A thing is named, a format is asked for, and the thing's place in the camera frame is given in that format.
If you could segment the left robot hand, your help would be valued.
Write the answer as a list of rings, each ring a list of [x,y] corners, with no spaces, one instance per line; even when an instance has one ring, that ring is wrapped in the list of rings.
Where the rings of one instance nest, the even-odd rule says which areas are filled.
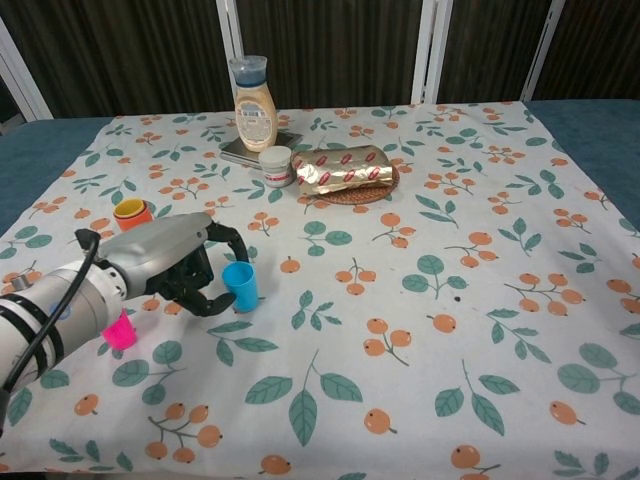
[[[215,316],[239,299],[235,292],[208,299],[201,289],[214,280],[206,242],[222,243],[237,261],[249,260],[240,233],[203,213],[153,220],[102,244],[97,265],[115,270],[133,299],[158,294],[198,317]]]

